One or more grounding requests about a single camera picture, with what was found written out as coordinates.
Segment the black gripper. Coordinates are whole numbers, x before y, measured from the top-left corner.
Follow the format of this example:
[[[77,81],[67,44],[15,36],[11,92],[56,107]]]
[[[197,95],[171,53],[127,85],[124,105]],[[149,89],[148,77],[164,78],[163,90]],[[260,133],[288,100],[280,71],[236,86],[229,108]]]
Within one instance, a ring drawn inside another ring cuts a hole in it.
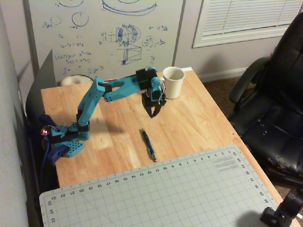
[[[151,97],[148,97],[146,93],[142,94],[142,104],[150,118],[156,117],[166,102],[167,99],[165,94],[161,95],[160,101],[158,101],[158,99],[152,101]]]

